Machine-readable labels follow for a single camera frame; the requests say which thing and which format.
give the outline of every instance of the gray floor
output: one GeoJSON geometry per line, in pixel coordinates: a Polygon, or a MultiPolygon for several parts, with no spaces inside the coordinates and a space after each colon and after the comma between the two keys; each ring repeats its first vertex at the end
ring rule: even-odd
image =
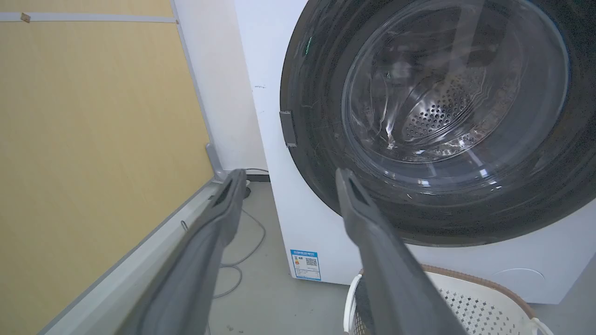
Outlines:
{"type": "MultiPolygon", "coordinates": [[[[268,183],[251,183],[244,209],[267,229],[261,247],[239,265],[244,277],[231,294],[213,301],[209,325],[213,335],[341,334],[347,286],[292,279],[288,273],[277,213],[268,183]]],[[[244,257],[258,243],[261,229],[246,214],[223,261],[244,257]]],[[[216,293],[238,280],[234,269],[222,269],[216,293]]],[[[559,305],[535,305],[538,317],[555,334],[594,334],[596,260],[592,260],[559,305]]]]}

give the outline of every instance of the white wall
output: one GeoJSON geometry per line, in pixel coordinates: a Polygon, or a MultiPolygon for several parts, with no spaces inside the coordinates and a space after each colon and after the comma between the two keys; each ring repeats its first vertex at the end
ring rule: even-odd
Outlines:
{"type": "Polygon", "coordinates": [[[223,168],[266,169],[233,0],[174,2],[223,168]]]}

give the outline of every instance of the black baseboard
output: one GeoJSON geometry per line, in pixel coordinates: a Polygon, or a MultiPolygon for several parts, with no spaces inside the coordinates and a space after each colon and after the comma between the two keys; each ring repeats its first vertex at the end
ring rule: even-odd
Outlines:
{"type": "Polygon", "coordinates": [[[271,182],[269,175],[246,175],[246,179],[250,181],[271,182]]]}

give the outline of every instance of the basket handle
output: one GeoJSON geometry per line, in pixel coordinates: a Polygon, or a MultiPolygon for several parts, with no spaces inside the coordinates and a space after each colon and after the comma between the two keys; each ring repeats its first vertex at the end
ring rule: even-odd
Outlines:
{"type": "Polygon", "coordinates": [[[352,313],[352,309],[355,309],[356,307],[354,304],[354,294],[356,293],[356,286],[358,286],[360,278],[362,278],[361,274],[358,274],[356,277],[354,277],[352,283],[350,284],[350,289],[347,291],[346,306],[343,309],[343,331],[346,333],[350,332],[350,325],[352,324],[353,318],[352,315],[354,315],[352,313]]]}
{"type": "Polygon", "coordinates": [[[534,322],[534,324],[532,325],[533,335],[538,334],[538,330],[542,332],[542,335],[554,335],[552,331],[547,327],[547,325],[542,323],[542,321],[538,320],[538,318],[532,318],[531,321],[534,322]]]}

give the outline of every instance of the gray corner bracket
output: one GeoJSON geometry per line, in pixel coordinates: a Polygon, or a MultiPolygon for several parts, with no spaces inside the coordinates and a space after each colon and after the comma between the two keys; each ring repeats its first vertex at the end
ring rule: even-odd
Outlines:
{"type": "Polygon", "coordinates": [[[281,131],[284,133],[284,141],[288,148],[296,147],[296,133],[294,132],[294,120],[292,112],[283,110],[280,112],[281,131]]]}
{"type": "Polygon", "coordinates": [[[205,145],[205,150],[207,150],[207,156],[209,157],[209,161],[211,161],[211,167],[213,168],[213,175],[216,180],[224,181],[228,174],[224,171],[222,167],[222,163],[219,161],[218,152],[215,150],[215,145],[212,143],[207,143],[205,145]]]}

